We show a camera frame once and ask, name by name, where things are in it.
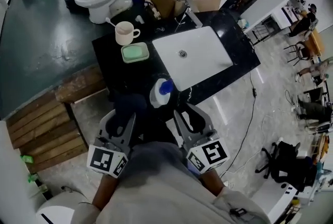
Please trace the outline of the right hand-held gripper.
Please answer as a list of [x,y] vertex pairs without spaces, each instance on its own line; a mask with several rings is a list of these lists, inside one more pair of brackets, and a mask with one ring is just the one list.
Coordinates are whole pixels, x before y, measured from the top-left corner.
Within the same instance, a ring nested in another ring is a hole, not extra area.
[[186,112],[193,133],[183,115],[173,111],[173,119],[178,134],[184,140],[184,150],[188,163],[198,174],[213,170],[230,159],[226,143],[214,130],[211,118],[197,106],[186,103]]

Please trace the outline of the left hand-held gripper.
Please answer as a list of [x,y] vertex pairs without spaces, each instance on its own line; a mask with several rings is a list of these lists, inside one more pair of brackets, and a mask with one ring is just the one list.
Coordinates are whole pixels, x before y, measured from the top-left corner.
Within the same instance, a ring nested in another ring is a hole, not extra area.
[[115,114],[116,110],[113,109],[100,120],[99,136],[89,145],[86,166],[98,173],[118,178],[129,160],[129,143],[135,127],[136,113],[130,117],[122,137],[110,135],[111,120]]

